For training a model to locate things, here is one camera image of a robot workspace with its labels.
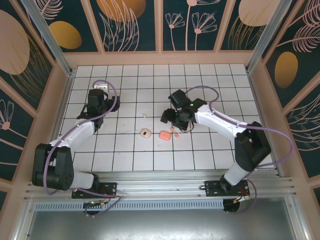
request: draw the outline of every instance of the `floral wallpaper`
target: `floral wallpaper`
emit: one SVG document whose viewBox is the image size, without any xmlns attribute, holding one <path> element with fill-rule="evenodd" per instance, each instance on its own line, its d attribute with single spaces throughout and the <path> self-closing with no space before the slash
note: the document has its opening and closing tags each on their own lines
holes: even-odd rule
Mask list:
<svg viewBox="0 0 320 240">
<path fill-rule="evenodd" d="M 236 0 L 221 50 L 253 50 L 279 0 Z"/>
<path fill-rule="evenodd" d="M 320 84 L 287 115 L 309 178 L 320 175 Z"/>
<path fill-rule="evenodd" d="M 34 3 L 64 53 L 98 51 L 80 0 L 34 0 Z"/>
<path fill-rule="evenodd" d="M 52 65 L 9 3 L 0 2 L 0 78 L 37 109 Z"/>
<path fill-rule="evenodd" d="M 12 181 L 33 117 L 0 89 L 0 178 Z"/>
<path fill-rule="evenodd" d="M 163 50 L 213 50 L 225 0 L 164 0 Z"/>
<path fill-rule="evenodd" d="M 266 63 L 285 107 L 320 71 L 320 1 L 306 0 Z"/>
<path fill-rule="evenodd" d="M 106 52 L 156 50 L 154 0 L 90 0 Z"/>
</svg>

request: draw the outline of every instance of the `leaf pattern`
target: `leaf pattern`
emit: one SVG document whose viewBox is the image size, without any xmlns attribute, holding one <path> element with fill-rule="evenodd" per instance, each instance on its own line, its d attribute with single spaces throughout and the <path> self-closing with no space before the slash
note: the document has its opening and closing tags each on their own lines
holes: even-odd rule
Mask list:
<svg viewBox="0 0 320 240">
<path fill-rule="evenodd" d="M 308 0 L 302 18 L 309 27 L 318 25 L 320 22 L 320 0 Z"/>
<path fill-rule="evenodd" d="M 42 17 L 53 20 L 63 8 L 61 0 L 34 0 Z"/>
<path fill-rule="evenodd" d="M 320 43 L 320 25 L 301 27 L 292 40 L 293 49 L 296 52 L 311 53 Z"/>
<path fill-rule="evenodd" d="M 104 25 L 103 45 L 107 52 L 126 52 L 137 50 L 139 44 L 139 26 L 135 13 L 123 4 L 123 12 L 115 0 L 101 1 L 108 16 L 100 17 Z"/>
<path fill-rule="evenodd" d="M 299 150 L 320 149 L 320 94 L 309 104 L 291 110 L 287 120 Z"/>
</svg>

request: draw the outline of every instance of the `white tile floor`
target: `white tile floor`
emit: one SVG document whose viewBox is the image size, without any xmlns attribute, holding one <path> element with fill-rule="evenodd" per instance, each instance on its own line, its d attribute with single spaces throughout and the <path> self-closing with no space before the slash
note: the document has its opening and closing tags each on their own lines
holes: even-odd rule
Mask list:
<svg viewBox="0 0 320 240">
<path fill-rule="evenodd" d="M 76 121 L 92 83 L 101 79 L 114 85 L 121 105 L 74 153 L 73 165 L 78 171 L 228 169 L 234 163 L 234 144 L 214 129 L 195 124 L 191 133 L 180 133 L 179 138 L 159 138 L 160 131 L 170 132 L 171 124 L 160 122 L 160 117 L 171 107 L 168 96 L 178 89 L 214 87 L 220 93 L 213 103 L 216 110 L 240 121 L 260 122 L 242 64 L 79 66 L 60 134 Z M 195 89 L 188 97 L 209 102 L 215 94 L 210 89 Z M 144 128 L 151 130 L 150 138 L 140 136 Z M 270 162 L 270 156 L 263 161 Z"/>
</svg>

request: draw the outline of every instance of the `white flower drawing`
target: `white flower drawing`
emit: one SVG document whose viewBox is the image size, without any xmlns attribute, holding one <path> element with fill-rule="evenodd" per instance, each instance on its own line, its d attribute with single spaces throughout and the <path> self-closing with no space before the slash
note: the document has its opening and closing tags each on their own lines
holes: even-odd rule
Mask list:
<svg viewBox="0 0 320 240">
<path fill-rule="evenodd" d="M 199 18 L 199 12 L 192 14 L 192 24 L 195 32 L 194 50 L 197 50 L 198 34 L 210 33 L 217 30 L 215 13 L 203 13 Z"/>
<path fill-rule="evenodd" d="M 186 22 L 183 21 L 184 19 L 181 16 L 181 13 L 173 13 L 172 16 L 170 13 L 167 13 L 165 15 L 165 20 L 168 23 L 170 28 L 172 47 L 173 47 L 173 50 L 175 51 L 176 48 L 174 43 L 174 37 L 172 34 L 172 29 L 183 27 L 184 25 L 186 25 Z"/>
<path fill-rule="evenodd" d="M 7 105 L 5 103 L 5 101 L 3 99 L 0 100 L 0 130 L 9 130 L 23 138 L 27 138 L 26 136 L 23 136 L 22 134 L 12 130 L 10 128 L 10 122 L 12 120 L 12 116 L 14 114 L 14 109 L 15 109 L 15 105 L 11 102 L 8 101 Z M 0 142 L 7 144 L 13 148 L 19 149 L 19 150 L 23 150 L 23 147 L 20 147 L 18 145 L 15 145 L 9 141 L 6 141 L 2 138 L 0 138 Z M 0 164 L 2 165 L 12 165 L 12 166 L 16 166 L 18 165 L 17 163 L 9 163 L 9 162 L 2 162 L 0 161 Z"/>
<path fill-rule="evenodd" d="M 189 26 L 189 16 L 191 7 L 197 5 L 210 5 L 217 4 L 220 0 L 186 0 L 186 3 L 189 5 L 188 13 L 186 15 L 186 28 L 185 28 L 185 50 L 188 51 L 188 26 Z"/>
<path fill-rule="evenodd" d="M 10 121 L 14 114 L 15 105 L 8 101 L 7 106 L 3 99 L 0 100 L 0 129 L 10 129 Z"/>
</svg>

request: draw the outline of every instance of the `small tan object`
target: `small tan object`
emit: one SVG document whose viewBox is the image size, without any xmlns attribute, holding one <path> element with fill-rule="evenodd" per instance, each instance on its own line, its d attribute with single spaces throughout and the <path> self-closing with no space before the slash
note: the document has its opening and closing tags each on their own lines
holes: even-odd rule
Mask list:
<svg viewBox="0 0 320 240">
<path fill-rule="evenodd" d="M 150 131 L 149 129 L 144 128 L 144 129 L 142 129 L 142 131 L 140 132 L 140 135 L 141 135 L 142 137 L 144 137 L 145 139 L 148 139 L 148 138 L 150 138 L 150 136 L 151 136 L 151 131 Z"/>
</svg>

